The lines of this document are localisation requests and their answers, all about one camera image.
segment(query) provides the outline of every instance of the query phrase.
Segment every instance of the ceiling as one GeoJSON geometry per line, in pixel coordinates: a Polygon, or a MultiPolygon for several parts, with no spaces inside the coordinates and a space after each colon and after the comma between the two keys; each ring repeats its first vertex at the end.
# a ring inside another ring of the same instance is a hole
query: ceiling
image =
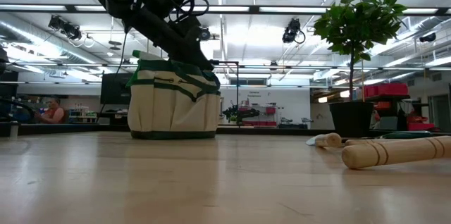
{"type": "MultiPolygon", "coordinates": [[[[281,5],[281,6],[330,6],[332,3],[339,0],[208,0],[211,5],[281,5]]],[[[408,7],[451,7],[451,0],[399,0],[399,3],[408,7]]],[[[78,5],[98,5],[97,0],[0,0],[0,4],[78,4],[78,5]]],[[[48,35],[55,35],[62,40],[67,40],[60,33],[54,33],[48,27],[51,15],[55,13],[11,13],[22,21],[33,25],[40,30],[48,33],[48,35]]],[[[102,13],[93,14],[77,14],[77,13],[58,13],[62,19],[79,25],[80,29],[89,34],[94,39],[94,45],[81,44],[79,49],[86,52],[99,61],[105,63],[119,63],[121,59],[121,51],[112,51],[109,48],[110,40],[116,42],[123,42],[123,26],[119,19],[113,19],[111,16],[102,13]]],[[[408,21],[411,26],[420,23],[426,17],[411,17],[408,21]]],[[[203,26],[209,27],[210,31],[216,34],[221,33],[221,19],[220,15],[207,14],[199,17],[203,26]]],[[[310,15],[223,15],[223,24],[225,26],[223,38],[226,44],[226,49],[223,54],[217,45],[213,52],[214,59],[229,61],[239,61],[248,64],[266,64],[270,61],[276,60],[279,64],[285,65],[327,65],[327,66],[346,66],[347,58],[339,57],[327,50],[327,44],[321,42],[318,37],[312,35],[311,26],[313,26],[315,17],[310,15]],[[295,46],[293,44],[284,44],[281,40],[283,30],[292,18],[299,18],[303,30],[307,35],[307,40],[304,44],[295,46]]],[[[440,28],[438,31],[438,38],[436,44],[446,42],[448,40],[447,25],[440,28]]],[[[64,50],[71,44],[65,43],[61,45],[64,50]]],[[[426,49],[433,44],[424,43],[417,44],[416,50],[426,49]]],[[[390,62],[396,61],[407,55],[413,54],[415,51],[414,41],[409,39],[405,42],[393,45],[393,47],[378,47],[379,52],[375,54],[372,62],[366,66],[382,67],[387,66],[390,62]]],[[[167,57],[167,54],[159,48],[153,47],[152,42],[148,41],[146,37],[140,33],[132,30],[125,42],[124,57],[131,58],[132,51],[141,50],[149,51],[153,54],[167,57]]],[[[425,54],[424,59],[437,59],[425,54]]],[[[418,58],[409,59],[408,61],[398,63],[396,65],[408,65],[408,63],[415,62],[418,58]]],[[[318,73],[315,70],[295,70],[293,73],[318,73]]]]}

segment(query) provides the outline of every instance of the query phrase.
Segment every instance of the black screen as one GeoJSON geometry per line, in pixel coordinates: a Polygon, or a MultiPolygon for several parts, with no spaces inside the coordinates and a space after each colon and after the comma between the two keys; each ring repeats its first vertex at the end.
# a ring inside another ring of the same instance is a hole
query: black screen
{"type": "Polygon", "coordinates": [[[130,88],[127,87],[128,80],[132,77],[131,73],[105,74],[101,81],[102,104],[129,104],[132,96],[130,88]]]}

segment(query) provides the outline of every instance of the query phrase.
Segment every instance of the wooden table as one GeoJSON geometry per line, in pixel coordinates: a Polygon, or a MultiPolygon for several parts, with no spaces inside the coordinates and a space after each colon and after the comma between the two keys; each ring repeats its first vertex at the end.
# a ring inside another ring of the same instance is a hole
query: wooden table
{"type": "Polygon", "coordinates": [[[450,223],[450,160],[348,170],[306,139],[0,142],[0,223],[450,223]]]}

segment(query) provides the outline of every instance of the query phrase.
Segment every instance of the person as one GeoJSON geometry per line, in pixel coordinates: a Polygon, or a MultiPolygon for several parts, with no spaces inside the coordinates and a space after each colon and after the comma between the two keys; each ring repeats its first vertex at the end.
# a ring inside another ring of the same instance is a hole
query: person
{"type": "Polygon", "coordinates": [[[36,119],[46,124],[61,124],[64,121],[64,110],[59,105],[61,100],[58,97],[52,97],[48,102],[49,109],[44,114],[36,113],[36,119]]]}

